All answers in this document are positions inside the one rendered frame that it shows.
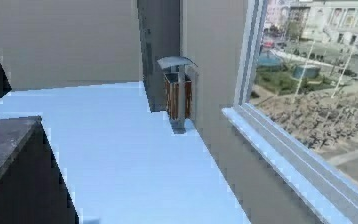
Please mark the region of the wood and metal trash can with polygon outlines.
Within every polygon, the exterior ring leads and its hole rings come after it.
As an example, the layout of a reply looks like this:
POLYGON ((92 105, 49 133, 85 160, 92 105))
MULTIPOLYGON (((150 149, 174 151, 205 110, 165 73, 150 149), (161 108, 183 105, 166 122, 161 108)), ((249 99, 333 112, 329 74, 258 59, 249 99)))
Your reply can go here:
POLYGON ((162 57, 157 63, 163 70, 169 123, 175 134, 184 134, 192 106, 192 79, 186 73, 186 67, 196 66, 196 63, 184 56, 162 57))

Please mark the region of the black cabinet with stone top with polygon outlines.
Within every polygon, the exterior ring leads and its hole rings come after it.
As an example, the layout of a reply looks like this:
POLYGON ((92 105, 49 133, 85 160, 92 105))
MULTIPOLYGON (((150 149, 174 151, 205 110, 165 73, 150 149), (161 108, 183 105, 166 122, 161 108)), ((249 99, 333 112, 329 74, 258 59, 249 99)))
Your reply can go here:
POLYGON ((0 224, 79 224, 39 116, 0 119, 0 224))

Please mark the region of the grey room door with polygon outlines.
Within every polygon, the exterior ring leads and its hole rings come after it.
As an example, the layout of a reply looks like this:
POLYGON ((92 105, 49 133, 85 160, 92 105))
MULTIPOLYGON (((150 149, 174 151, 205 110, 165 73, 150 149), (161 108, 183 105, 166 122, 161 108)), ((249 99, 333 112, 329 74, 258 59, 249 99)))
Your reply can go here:
POLYGON ((165 110, 158 60, 180 55, 180 0, 137 0, 143 83, 151 112, 165 110))

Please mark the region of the white framed window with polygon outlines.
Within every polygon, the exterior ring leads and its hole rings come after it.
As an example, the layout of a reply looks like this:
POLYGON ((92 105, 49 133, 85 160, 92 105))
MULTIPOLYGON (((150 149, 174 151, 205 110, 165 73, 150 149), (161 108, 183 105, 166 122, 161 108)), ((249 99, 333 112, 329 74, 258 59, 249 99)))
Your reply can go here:
POLYGON ((270 224, 358 224, 358 0, 245 0, 223 111, 296 211, 270 224))

